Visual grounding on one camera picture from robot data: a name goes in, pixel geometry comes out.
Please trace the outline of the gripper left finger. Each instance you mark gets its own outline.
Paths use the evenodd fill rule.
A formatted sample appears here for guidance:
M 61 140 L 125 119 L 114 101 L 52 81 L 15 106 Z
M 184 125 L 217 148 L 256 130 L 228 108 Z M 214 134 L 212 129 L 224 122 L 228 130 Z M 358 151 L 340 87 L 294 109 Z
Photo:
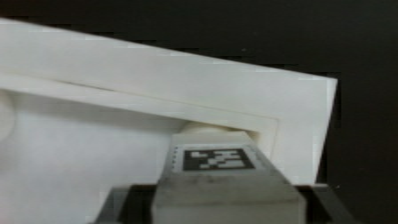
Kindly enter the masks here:
M 89 224 L 153 224 L 155 185 L 137 184 L 111 190 L 97 220 Z

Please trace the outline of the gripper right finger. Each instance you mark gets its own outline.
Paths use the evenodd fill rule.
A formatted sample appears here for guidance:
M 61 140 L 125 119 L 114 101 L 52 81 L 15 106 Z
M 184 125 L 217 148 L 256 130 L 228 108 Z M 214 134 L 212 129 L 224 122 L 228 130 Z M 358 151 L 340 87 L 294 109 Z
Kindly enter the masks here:
M 297 185 L 304 196 L 306 224 L 365 224 L 354 217 L 328 184 Z

